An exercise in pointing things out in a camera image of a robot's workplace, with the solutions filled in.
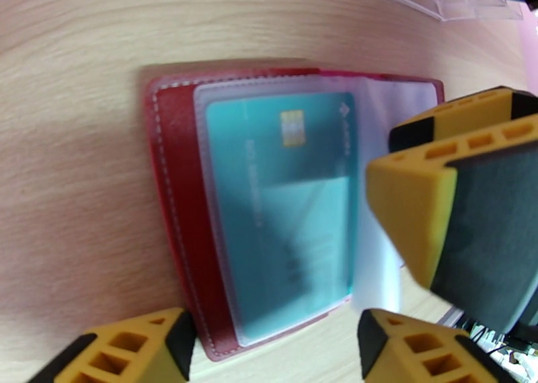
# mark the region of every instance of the wood grain surface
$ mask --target wood grain surface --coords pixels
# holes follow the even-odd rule
[[[306,58],[525,87],[516,25],[440,24],[386,0],[0,0],[0,382],[85,328],[182,303],[139,110],[148,65]],[[404,276],[404,312],[446,310]],[[348,307],[193,382],[357,382]]]

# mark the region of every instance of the card chip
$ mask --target card chip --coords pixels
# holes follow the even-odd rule
[[[281,112],[280,128],[285,147],[301,146],[306,143],[305,117],[302,110]]]

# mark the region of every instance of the cable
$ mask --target cable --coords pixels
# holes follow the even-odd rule
[[[473,342],[478,342],[480,339],[482,339],[482,337],[484,336],[484,333],[486,333],[486,327],[482,327],[482,329],[480,330],[480,332],[477,332],[476,335],[474,335],[473,337]]]
[[[501,350],[502,348],[504,348],[504,347],[506,347],[506,346],[508,346],[508,345],[499,346],[499,347],[496,348],[496,349],[492,349],[492,350],[490,350],[487,354],[488,354],[488,356],[489,356],[489,355],[491,355],[492,353],[497,352],[498,350]]]

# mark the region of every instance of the leather wallet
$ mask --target leather wallet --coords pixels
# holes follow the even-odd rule
[[[174,70],[170,74],[164,71],[163,75],[154,77],[145,86],[143,103],[153,170],[171,251],[188,308],[193,314],[207,356],[219,361],[292,333],[326,316],[330,310],[349,299],[357,310],[371,306],[397,310],[398,267],[401,261],[366,205],[363,171],[368,160],[388,153],[387,139],[392,127],[444,100],[443,84],[437,80],[400,75],[355,73],[310,66],[265,67],[263,64],[256,66],[252,62],[232,64],[229,68],[199,64],[196,68],[195,71]],[[335,111],[327,111],[333,105]],[[347,136],[344,130],[342,135],[351,143],[346,144],[344,141],[341,147],[339,140],[330,141],[328,138],[333,137],[330,134],[339,135],[340,119],[336,119],[335,114],[345,118],[350,110],[356,114],[356,119],[351,122],[351,129],[356,129],[356,136]],[[241,115],[248,120],[248,126],[244,125]],[[262,118],[263,115],[268,119],[258,123],[257,118]],[[312,123],[317,123],[313,122],[316,118],[320,122],[314,129]],[[309,177],[305,176],[304,169],[297,169],[293,175],[289,173],[289,167],[267,170],[272,175],[272,185],[267,187],[267,194],[276,194],[270,196],[270,201],[284,200],[284,205],[282,202],[274,202],[274,206],[256,207],[257,203],[262,203],[260,200],[264,197],[265,190],[260,196],[260,191],[254,188],[253,183],[264,179],[258,178],[258,175],[269,174],[256,170],[261,169],[259,166],[250,165],[245,168],[246,185],[238,184],[243,177],[238,177],[237,181],[229,179],[235,168],[238,176],[242,175],[242,157],[248,160],[252,153],[249,153],[248,144],[255,143],[246,140],[245,155],[239,155],[241,151],[237,149],[243,146],[243,139],[237,137],[247,129],[243,125],[254,129],[257,133],[249,131],[249,134],[258,135],[256,138],[262,138],[268,144],[279,143],[272,149],[269,145],[262,147],[262,139],[256,142],[259,154],[264,149],[269,149],[267,155],[264,153],[257,157],[273,157],[270,166],[278,165],[279,162],[275,160],[283,160],[284,163],[288,157],[286,155],[292,155],[289,163],[294,165],[303,160],[298,157],[304,158],[301,155],[307,155],[301,152],[307,152],[308,149],[316,152],[315,160],[308,162],[311,163]],[[329,126],[334,128],[333,131],[315,132],[329,129]],[[342,154],[349,156],[349,150],[356,147],[358,163],[351,163],[350,169],[355,170],[357,176],[350,176],[351,179],[348,177],[344,183],[340,173],[324,171],[332,163],[332,153],[327,153],[325,158],[327,166],[321,165],[323,157],[320,155],[324,153],[319,153],[320,148],[315,146],[322,144],[323,149],[332,146],[335,155],[342,151]],[[344,168],[338,165],[335,169]],[[303,186],[298,194],[289,193],[290,187],[281,185],[285,181],[284,177],[285,180],[294,180],[293,183],[310,183],[308,186],[311,187]],[[224,197],[229,199],[233,195],[225,195],[226,192],[219,187],[220,183],[231,186],[227,188],[228,193],[233,189],[239,194],[238,197],[245,196],[252,201],[253,205],[247,208],[247,213],[252,213],[252,208],[254,213],[251,215],[254,218],[248,229],[253,237],[262,227],[267,227],[268,219],[273,224],[278,222],[278,217],[264,217],[263,223],[259,218],[258,222],[257,209],[260,209],[260,216],[264,209],[265,213],[271,209],[283,211],[286,208],[285,200],[295,200],[295,197],[299,200],[301,192],[308,194],[307,198],[317,198],[315,203],[326,207],[333,200],[329,197],[331,193],[326,192],[334,191],[341,195],[342,189],[349,191],[341,202],[346,206],[351,205],[350,209],[356,213],[356,216],[347,217],[353,234],[354,251],[351,255],[346,255],[345,251],[343,256],[334,258],[336,266],[331,267],[339,271],[338,268],[342,267],[340,264],[349,264],[351,270],[346,274],[349,288],[340,288],[337,294],[334,291],[319,294],[314,290],[317,287],[313,286],[318,285],[315,282],[295,283],[293,285],[296,289],[286,292],[286,283],[279,286],[277,282],[276,286],[267,287],[269,289],[261,287],[267,280],[260,280],[261,284],[257,284],[259,269],[255,269],[254,264],[247,262],[246,258],[245,262],[238,261],[238,257],[251,253],[258,247],[253,245],[249,250],[235,249],[235,244],[241,244],[241,237],[246,237],[247,230],[245,229],[245,234],[241,233],[241,237],[234,233],[237,226],[234,227],[231,221],[233,217],[230,217],[234,216],[235,210],[227,208],[223,201]],[[274,189],[280,193],[271,193]],[[328,195],[326,201],[323,201],[324,192]],[[311,217],[308,220],[311,223],[303,227],[312,231],[313,227],[319,227],[312,221],[318,213],[309,214]],[[339,222],[333,224],[331,229],[339,227]],[[349,234],[347,232],[343,239],[350,240]],[[301,251],[305,250],[305,243],[306,247],[313,243],[301,242]],[[289,249],[288,241],[271,243],[283,251]],[[329,257],[334,250],[336,247],[316,253],[316,265],[325,265],[324,257],[327,257],[327,261],[332,259]],[[256,265],[265,266],[272,276],[280,277],[280,266],[285,264],[279,261],[280,255],[275,255],[275,252],[271,254],[273,255],[258,254],[253,257],[267,257],[267,260],[262,259]],[[314,269],[306,266],[301,271],[308,282],[318,280],[310,273],[305,273]],[[306,312],[304,300],[308,300],[310,308]],[[253,313],[255,316],[250,319],[249,316]]]

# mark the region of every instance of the black rubber pad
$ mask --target black rubber pad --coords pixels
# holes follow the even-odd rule
[[[363,311],[360,316],[357,337],[362,378],[365,379],[381,355],[389,337],[369,309]]]
[[[54,379],[62,370],[66,368],[73,360],[86,349],[91,342],[97,339],[95,333],[88,333],[79,336],[62,350],[48,365],[42,368],[33,378],[28,380],[28,383],[54,383]]]
[[[166,336],[166,347],[185,380],[189,380],[190,362],[196,341],[196,327],[189,312],[183,312]]]
[[[514,91],[512,94],[512,119],[538,114],[538,98],[532,93]]]
[[[447,167],[457,186],[431,290],[509,332],[538,284],[538,141]]]
[[[409,124],[396,126],[389,134],[389,151],[398,152],[424,143],[430,143],[434,138],[433,116],[419,119]]]

